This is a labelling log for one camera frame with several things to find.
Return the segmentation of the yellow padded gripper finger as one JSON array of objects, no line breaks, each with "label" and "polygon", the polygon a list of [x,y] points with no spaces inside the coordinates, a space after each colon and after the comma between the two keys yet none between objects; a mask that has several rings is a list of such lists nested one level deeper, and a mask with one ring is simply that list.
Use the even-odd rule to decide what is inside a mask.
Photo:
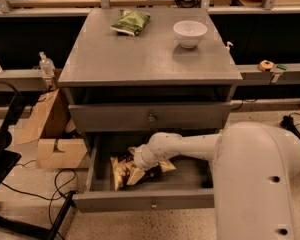
[{"label": "yellow padded gripper finger", "polygon": [[133,186],[138,183],[138,181],[145,175],[145,172],[137,167],[133,167],[128,180],[127,180],[127,185],[128,186]]}]

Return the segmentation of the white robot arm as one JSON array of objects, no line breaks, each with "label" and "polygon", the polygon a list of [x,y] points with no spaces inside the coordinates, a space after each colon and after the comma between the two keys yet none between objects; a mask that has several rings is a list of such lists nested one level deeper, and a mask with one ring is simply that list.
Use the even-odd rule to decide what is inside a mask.
[{"label": "white robot arm", "polygon": [[292,132],[239,122],[219,134],[159,132],[130,151],[144,171],[178,155],[212,163],[217,240],[296,240],[290,178],[300,172],[300,139]]}]

